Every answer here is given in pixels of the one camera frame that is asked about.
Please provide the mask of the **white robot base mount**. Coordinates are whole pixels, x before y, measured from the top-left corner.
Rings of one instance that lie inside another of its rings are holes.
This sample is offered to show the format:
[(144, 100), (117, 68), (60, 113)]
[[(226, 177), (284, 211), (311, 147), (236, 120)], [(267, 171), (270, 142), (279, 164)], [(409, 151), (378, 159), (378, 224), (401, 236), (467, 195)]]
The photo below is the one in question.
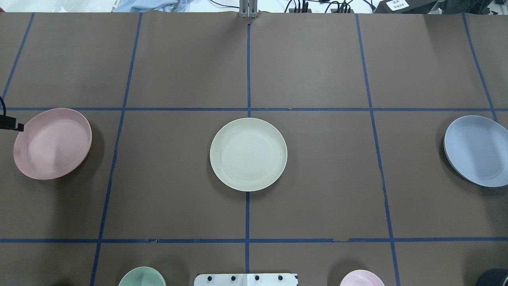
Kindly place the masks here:
[(194, 286), (297, 286), (298, 275), (292, 273), (200, 274)]

